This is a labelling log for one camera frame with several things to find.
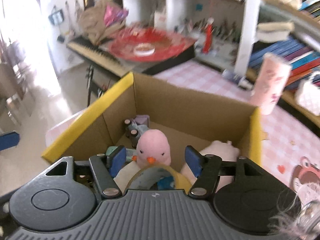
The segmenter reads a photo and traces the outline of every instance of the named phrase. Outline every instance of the white wall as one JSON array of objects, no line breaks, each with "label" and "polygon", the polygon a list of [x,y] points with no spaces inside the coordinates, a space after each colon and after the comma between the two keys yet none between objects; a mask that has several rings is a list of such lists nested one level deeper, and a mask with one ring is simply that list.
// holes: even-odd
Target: white wall
[{"label": "white wall", "polygon": [[[74,16],[75,0],[67,0],[67,1],[70,7],[71,18],[75,26],[76,25],[75,16]],[[83,7],[83,0],[78,0],[78,1],[80,5]],[[65,2],[66,0],[40,0],[41,13],[44,17],[48,43],[52,52],[52,57],[54,61],[53,64],[55,66],[57,75],[83,62],[83,60],[80,57],[78,57],[77,55],[72,53],[69,49],[67,49],[65,44],[61,44],[57,42],[57,37],[59,36],[59,28],[57,26],[52,26],[48,20],[48,16],[51,14],[53,6],[56,5],[58,9],[63,9],[65,18],[66,18],[65,22],[62,25],[60,25],[61,31],[62,32],[68,31],[68,20],[67,20],[67,12],[65,10]],[[68,60],[70,58],[69,57],[70,54],[74,55],[74,58],[72,60]]]}]

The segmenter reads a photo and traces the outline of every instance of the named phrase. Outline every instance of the cardboard box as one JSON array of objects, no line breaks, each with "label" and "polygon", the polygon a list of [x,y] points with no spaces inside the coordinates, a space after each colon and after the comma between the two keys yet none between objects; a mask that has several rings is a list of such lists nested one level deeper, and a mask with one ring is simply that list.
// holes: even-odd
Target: cardboard box
[{"label": "cardboard box", "polygon": [[62,156],[76,161],[105,153],[109,146],[131,142],[124,120],[150,115],[153,129],[161,130],[171,147],[172,168],[180,171],[184,150],[200,151],[212,141],[232,141],[260,165],[260,112],[255,106],[218,95],[179,88],[151,76],[129,73],[95,101],[42,154],[53,163]]}]

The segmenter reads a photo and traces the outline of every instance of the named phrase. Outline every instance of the gray ribbed panel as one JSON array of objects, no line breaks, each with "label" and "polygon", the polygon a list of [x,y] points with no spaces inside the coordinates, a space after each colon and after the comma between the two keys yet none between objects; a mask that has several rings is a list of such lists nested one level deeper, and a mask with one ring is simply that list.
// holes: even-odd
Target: gray ribbed panel
[{"label": "gray ribbed panel", "polygon": [[57,233],[20,228],[10,240],[287,240],[287,236],[251,236],[225,225],[206,201],[182,190],[129,190],[117,200],[101,203],[83,224]]}]

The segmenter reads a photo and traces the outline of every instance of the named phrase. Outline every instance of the plush toy head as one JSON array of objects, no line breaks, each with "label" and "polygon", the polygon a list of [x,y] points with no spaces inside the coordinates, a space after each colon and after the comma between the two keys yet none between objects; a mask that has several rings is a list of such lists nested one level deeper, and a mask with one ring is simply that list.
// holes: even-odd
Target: plush toy head
[{"label": "plush toy head", "polygon": [[151,129],[139,138],[137,164],[140,168],[144,168],[155,163],[170,165],[170,146],[163,132]]}]

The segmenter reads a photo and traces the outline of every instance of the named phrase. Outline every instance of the orange beak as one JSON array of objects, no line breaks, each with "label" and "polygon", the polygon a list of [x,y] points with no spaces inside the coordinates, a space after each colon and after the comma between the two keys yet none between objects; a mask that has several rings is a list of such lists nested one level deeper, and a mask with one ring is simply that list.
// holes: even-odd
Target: orange beak
[{"label": "orange beak", "polygon": [[156,162],[156,159],[154,157],[148,157],[147,158],[148,163],[154,164]]}]

